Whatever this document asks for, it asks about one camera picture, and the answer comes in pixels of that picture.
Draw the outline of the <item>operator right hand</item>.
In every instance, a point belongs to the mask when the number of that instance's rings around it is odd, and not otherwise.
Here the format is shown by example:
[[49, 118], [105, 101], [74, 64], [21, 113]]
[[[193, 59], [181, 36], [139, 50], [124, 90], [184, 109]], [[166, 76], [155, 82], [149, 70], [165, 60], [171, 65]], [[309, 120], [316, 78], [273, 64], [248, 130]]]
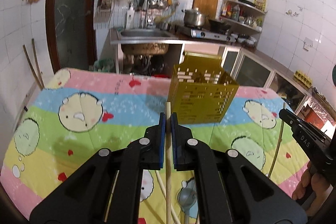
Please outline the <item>operator right hand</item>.
[[331, 184], [318, 172], [313, 173], [313, 164], [308, 162], [307, 169], [301, 176], [301, 180], [298, 183], [296, 189], [292, 193], [293, 200], [302, 199], [307, 192], [308, 186], [311, 186], [313, 192], [315, 192], [314, 202], [324, 203], [333, 190]]

